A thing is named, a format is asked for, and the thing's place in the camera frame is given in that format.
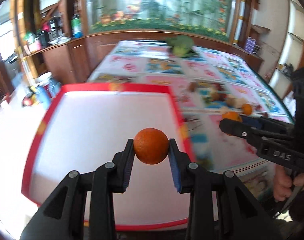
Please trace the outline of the right hand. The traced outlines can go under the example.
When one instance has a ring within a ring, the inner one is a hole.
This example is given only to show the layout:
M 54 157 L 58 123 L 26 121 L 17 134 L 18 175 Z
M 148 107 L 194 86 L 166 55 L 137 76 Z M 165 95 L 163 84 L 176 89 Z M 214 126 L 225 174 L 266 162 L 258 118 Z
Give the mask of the right hand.
M 299 186 L 304 191 L 304 173 L 297 175 L 291 179 L 286 174 L 285 168 L 280 165 L 275 167 L 275 175 L 273 178 L 273 196 L 278 202 L 283 202 L 292 195 L 292 186 Z

